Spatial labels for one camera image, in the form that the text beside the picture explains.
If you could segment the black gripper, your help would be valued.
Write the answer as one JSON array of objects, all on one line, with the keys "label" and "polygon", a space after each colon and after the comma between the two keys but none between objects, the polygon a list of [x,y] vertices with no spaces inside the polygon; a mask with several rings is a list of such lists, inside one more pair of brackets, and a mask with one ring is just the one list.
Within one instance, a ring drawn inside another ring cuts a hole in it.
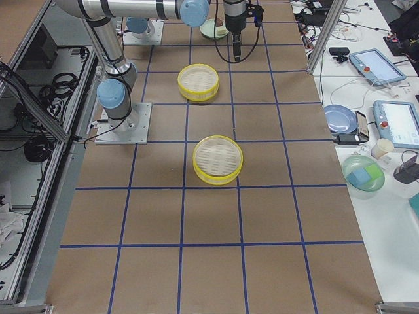
[{"label": "black gripper", "polygon": [[241,45],[242,45],[241,32],[239,31],[239,32],[232,33],[233,56],[234,56],[234,62],[236,63],[240,61],[240,56],[242,55]]}]

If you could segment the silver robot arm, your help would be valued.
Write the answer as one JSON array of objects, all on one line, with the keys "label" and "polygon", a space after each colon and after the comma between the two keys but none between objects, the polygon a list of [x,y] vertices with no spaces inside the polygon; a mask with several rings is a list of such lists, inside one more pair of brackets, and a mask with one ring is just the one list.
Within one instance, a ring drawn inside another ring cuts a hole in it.
[{"label": "silver robot arm", "polygon": [[[232,35],[234,61],[243,60],[241,32],[246,27],[247,3],[245,1],[224,1],[225,27]],[[209,1],[135,1],[133,9],[126,14],[136,18],[177,18],[190,27],[201,26],[210,11]]]},{"label": "silver robot arm", "polygon": [[83,20],[88,35],[104,63],[108,78],[99,84],[97,99],[107,113],[110,131],[126,134],[137,128],[139,115],[131,104],[137,79],[132,62],[126,59],[112,18],[157,18],[181,20],[190,27],[201,26],[209,13],[209,1],[58,1],[66,13]]}]

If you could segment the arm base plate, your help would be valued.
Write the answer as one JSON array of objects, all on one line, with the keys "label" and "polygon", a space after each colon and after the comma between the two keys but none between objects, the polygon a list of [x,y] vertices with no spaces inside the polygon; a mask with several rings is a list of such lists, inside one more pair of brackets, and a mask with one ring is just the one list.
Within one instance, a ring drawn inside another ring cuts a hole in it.
[{"label": "arm base plate", "polygon": [[130,116],[121,126],[111,131],[119,122],[110,120],[98,126],[97,145],[146,144],[151,118],[152,103],[133,103]]},{"label": "arm base plate", "polygon": [[128,32],[126,27],[123,41],[125,46],[160,46],[164,22],[162,20],[149,20],[146,31],[143,33]]}]

